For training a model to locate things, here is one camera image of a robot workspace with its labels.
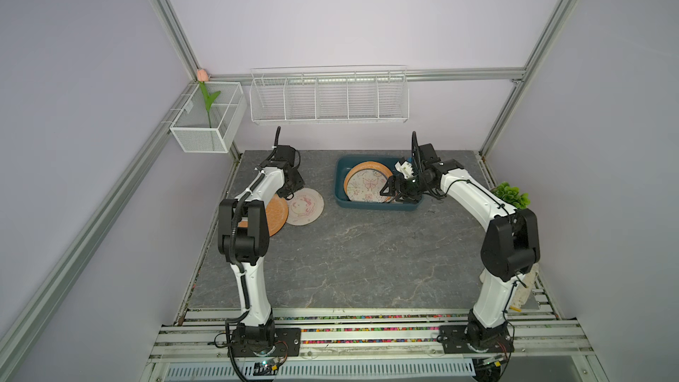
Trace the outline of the pink striped bunny coaster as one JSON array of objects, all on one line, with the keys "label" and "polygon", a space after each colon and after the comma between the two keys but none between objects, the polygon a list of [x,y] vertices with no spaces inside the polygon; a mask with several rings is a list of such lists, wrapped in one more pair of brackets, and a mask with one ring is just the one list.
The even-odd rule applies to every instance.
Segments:
[{"label": "pink striped bunny coaster", "polygon": [[318,191],[305,187],[294,193],[292,199],[287,200],[288,219],[292,226],[307,226],[316,221],[325,208],[325,201]]}]

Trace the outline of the teal plastic storage box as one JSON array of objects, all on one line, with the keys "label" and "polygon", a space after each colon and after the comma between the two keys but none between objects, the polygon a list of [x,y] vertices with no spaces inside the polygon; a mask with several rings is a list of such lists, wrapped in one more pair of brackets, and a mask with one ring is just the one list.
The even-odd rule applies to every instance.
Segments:
[{"label": "teal plastic storage box", "polygon": [[387,178],[395,173],[398,157],[346,155],[335,172],[336,203],[346,209],[412,212],[419,203],[389,203],[380,195]]}]

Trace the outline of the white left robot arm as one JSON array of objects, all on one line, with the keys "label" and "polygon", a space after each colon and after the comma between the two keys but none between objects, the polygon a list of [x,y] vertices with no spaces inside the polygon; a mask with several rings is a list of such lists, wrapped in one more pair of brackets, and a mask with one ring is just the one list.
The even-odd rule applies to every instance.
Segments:
[{"label": "white left robot arm", "polygon": [[244,191],[219,205],[217,246],[235,275],[242,310],[238,318],[227,322],[235,326],[238,342],[268,347],[275,342],[272,306],[263,275],[271,240],[266,206],[275,196],[288,199],[304,187],[299,165],[298,150],[276,144]]}]

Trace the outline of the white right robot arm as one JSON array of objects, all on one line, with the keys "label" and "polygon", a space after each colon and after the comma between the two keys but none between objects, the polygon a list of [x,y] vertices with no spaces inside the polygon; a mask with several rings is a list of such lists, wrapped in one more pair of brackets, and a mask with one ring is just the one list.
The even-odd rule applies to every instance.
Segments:
[{"label": "white right robot arm", "polygon": [[507,332],[507,311],[516,290],[539,262],[536,214],[495,196],[456,160],[442,160],[430,143],[411,141],[411,158],[395,166],[395,174],[380,190],[396,202],[416,203],[423,196],[451,197],[486,230],[480,251],[484,270],[482,288],[470,310],[465,337],[477,348]]}]

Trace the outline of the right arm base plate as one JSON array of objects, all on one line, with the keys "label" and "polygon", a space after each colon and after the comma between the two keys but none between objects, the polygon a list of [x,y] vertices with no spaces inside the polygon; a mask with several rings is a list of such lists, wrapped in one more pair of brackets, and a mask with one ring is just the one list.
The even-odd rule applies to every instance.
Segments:
[{"label": "right arm base plate", "polygon": [[436,341],[446,354],[509,354],[515,351],[506,325],[484,328],[476,323],[442,325]]}]

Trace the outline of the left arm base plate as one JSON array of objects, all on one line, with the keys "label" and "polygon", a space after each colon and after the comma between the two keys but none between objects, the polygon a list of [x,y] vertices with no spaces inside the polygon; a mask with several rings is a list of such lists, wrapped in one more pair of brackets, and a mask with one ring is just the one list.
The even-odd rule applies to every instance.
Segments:
[{"label": "left arm base plate", "polygon": [[299,328],[238,325],[228,346],[235,357],[298,357],[302,346]]}]

